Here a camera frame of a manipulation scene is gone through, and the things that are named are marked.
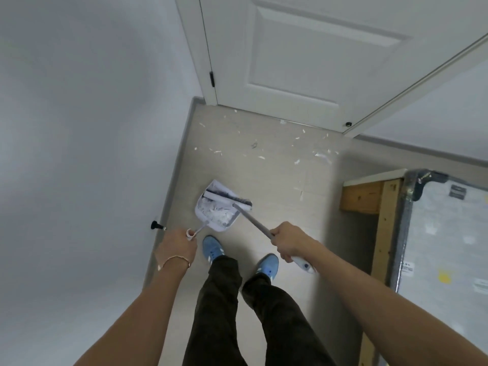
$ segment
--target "wall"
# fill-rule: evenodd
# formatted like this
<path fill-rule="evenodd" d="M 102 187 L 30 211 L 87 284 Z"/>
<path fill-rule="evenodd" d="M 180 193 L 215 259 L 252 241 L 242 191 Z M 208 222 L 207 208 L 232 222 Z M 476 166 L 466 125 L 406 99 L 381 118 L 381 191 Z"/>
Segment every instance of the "wall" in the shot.
<path fill-rule="evenodd" d="M 70 365 L 140 292 L 190 101 L 174 0 L 0 0 L 0 363 Z"/>
<path fill-rule="evenodd" d="M 488 60 L 367 129 L 364 135 L 488 161 Z"/>

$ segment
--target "tile floor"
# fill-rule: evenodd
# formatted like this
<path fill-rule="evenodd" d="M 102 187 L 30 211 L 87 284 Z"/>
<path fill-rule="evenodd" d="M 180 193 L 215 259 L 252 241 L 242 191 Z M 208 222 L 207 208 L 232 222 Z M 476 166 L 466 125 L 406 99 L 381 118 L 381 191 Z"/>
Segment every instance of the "tile floor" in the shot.
<path fill-rule="evenodd" d="M 329 249 L 369 271 L 375 216 L 338 210 L 341 184 L 398 168 L 432 168 L 488 185 L 488 169 L 413 153 L 341 134 L 227 107 L 197 105 L 178 176 L 167 225 L 196 228 L 194 206 L 216 178 L 239 196 L 253 201 L 253 215 L 269 228 L 290 221 Z M 246 279 L 254 264 L 276 248 L 242 216 L 224 233 L 215 234 L 226 253 L 237 258 Z M 208 262 L 201 250 L 176 297 L 161 365 L 180 365 L 190 334 L 198 291 Z M 361 329 L 327 283 L 280 261 L 274 285 L 300 305 L 320 339 L 340 366 L 356 365 Z M 239 296 L 237 334 L 249 365 L 264 365 L 266 343 L 259 320 Z"/>

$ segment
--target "door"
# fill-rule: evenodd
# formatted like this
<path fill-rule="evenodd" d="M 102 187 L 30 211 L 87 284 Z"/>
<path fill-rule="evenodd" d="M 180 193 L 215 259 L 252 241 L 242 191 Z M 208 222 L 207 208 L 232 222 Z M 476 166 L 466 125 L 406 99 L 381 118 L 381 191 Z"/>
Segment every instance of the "door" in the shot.
<path fill-rule="evenodd" d="M 488 33 L 488 0 L 200 0 L 217 102 L 343 132 Z"/>

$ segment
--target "dark pants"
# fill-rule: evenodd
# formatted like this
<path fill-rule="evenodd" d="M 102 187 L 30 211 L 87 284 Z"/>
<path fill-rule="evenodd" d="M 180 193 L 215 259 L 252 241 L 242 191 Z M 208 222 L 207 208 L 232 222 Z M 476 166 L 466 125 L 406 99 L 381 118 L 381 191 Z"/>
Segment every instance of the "dark pants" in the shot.
<path fill-rule="evenodd" d="M 184 366 L 246 365 L 237 345 L 237 294 L 242 283 L 235 259 L 220 256 L 200 290 Z M 242 288 L 267 341 L 266 366 L 334 365 L 295 301 L 263 273 Z"/>

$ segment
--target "blue sneaker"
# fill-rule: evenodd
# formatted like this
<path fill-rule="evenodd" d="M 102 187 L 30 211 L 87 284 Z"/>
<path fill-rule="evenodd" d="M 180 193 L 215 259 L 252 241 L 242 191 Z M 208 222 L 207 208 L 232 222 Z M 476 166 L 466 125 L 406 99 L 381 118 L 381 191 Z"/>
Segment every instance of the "blue sneaker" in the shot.
<path fill-rule="evenodd" d="M 259 261 L 256 273 L 262 272 L 273 281 L 278 273 L 278 264 L 279 260 L 276 254 L 269 253 Z"/>
<path fill-rule="evenodd" d="M 207 235 L 204 237 L 203 252 L 205 258 L 207 258 L 210 264 L 212 264 L 214 259 L 217 257 L 225 255 L 222 245 L 220 245 L 220 242 L 212 235 Z"/>

